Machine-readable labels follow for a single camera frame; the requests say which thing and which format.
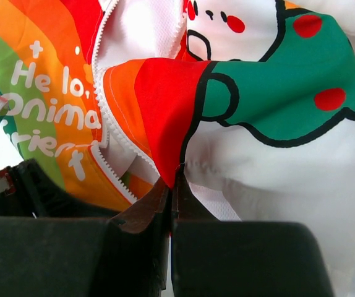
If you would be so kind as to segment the rainbow red white jacket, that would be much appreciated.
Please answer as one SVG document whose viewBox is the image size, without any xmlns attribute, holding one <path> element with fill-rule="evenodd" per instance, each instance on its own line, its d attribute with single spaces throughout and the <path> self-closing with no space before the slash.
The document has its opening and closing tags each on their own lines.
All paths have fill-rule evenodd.
<svg viewBox="0 0 355 297">
<path fill-rule="evenodd" d="M 0 1 L 2 121 L 62 189 L 157 179 L 222 220 L 292 221 L 355 271 L 355 54 L 317 1 Z"/>
</svg>

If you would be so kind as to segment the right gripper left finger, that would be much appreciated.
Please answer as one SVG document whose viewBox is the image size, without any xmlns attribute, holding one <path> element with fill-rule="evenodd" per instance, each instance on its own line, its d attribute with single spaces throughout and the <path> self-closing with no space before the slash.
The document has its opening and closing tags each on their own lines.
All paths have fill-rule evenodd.
<svg viewBox="0 0 355 297">
<path fill-rule="evenodd" d="M 160 296 L 168 243 L 161 181 L 111 218 L 0 217 L 0 296 Z"/>
</svg>

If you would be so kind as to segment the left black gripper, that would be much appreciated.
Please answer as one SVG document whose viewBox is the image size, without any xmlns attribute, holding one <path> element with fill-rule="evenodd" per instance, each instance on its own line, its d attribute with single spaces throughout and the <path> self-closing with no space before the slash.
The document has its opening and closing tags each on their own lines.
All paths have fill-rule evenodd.
<svg viewBox="0 0 355 297">
<path fill-rule="evenodd" d="M 34 159 L 0 170 L 0 217 L 111 218 L 118 213 L 70 195 Z"/>
</svg>

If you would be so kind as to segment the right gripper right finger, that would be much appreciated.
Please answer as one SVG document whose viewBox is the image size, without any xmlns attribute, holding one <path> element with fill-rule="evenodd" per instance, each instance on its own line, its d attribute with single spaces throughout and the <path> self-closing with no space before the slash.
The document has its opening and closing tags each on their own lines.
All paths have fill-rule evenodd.
<svg viewBox="0 0 355 297">
<path fill-rule="evenodd" d="M 176 296 L 333 295 L 306 226 L 220 221 L 181 173 L 172 193 L 171 279 Z"/>
</svg>

